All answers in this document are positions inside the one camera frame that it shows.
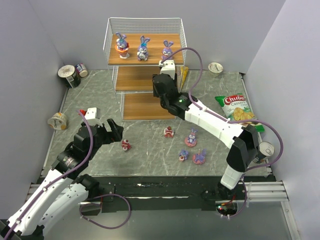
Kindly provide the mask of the pink bear roll cake toy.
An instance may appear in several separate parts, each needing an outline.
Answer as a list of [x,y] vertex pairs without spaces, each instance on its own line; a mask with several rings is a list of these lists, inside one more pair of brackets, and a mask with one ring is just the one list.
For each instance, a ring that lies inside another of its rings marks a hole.
[[130,150],[130,149],[132,148],[132,146],[131,146],[131,144],[130,144],[130,142],[129,142],[128,139],[124,139],[124,140],[122,141],[121,147],[122,147],[122,149],[123,149],[124,151],[128,151],[128,150]]

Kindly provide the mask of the purple bunny red bow toy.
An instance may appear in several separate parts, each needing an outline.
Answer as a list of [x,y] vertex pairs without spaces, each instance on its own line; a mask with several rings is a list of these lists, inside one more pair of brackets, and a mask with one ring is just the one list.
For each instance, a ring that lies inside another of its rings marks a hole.
[[172,57],[173,51],[172,51],[171,46],[174,44],[174,42],[164,40],[163,44],[164,44],[164,48],[162,50],[161,59],[164,60],[164,59],[168,58],[168,60],[172,60],[173,59],[173,57]]

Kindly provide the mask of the strawberry cake slice toy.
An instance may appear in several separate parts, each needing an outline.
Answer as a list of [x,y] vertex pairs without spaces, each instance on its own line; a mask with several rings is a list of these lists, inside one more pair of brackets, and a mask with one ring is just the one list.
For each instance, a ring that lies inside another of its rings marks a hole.
[[168,126],[164,129],[163,134],[164,134],[165,138],[173,138],[174,137],[174,130],[172,129],[171,126]]

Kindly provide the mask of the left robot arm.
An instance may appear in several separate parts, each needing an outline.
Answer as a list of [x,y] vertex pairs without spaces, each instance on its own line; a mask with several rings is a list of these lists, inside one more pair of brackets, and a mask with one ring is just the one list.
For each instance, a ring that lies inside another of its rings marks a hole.
[[42,240],[73,206],[98,195],[100,183],[81,172],[102,145],[122,140],[124,128],[111,118],[107,122],[110,131],[100,121],[83,121],[32,196],[9,219],[0,221],[5,240]]

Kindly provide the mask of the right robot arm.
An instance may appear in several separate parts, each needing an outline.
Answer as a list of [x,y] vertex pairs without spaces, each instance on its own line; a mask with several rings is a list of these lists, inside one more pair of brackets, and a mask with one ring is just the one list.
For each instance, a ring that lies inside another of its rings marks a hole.
[[170,75],[161,73],[152,76],[153,93],[160,99],[160,105],[170,114],[193,123],[216,138],[229,149],[227,167],[220,184],[233,190],[248,166],[259,152],[258,132],[248,124],[231,123],[220,115],[209,113],[206,106],[186,92],[178,92]]

